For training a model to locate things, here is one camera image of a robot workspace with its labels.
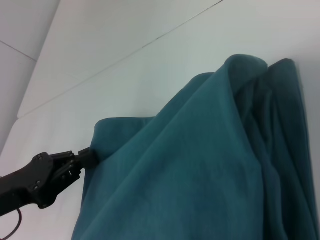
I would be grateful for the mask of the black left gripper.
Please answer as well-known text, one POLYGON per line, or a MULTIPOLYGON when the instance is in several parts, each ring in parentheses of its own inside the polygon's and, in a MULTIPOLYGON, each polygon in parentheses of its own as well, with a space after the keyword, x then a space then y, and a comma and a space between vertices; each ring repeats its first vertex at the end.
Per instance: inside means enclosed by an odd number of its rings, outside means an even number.
POLYGON ((51 206, 80 178, 82 169, 93 169, 98 164, 96 153, 89 147, 78 155, 72 151, 36 155, 22 169, 0 178, 0 215, 30 204, 40 209, 51 206))

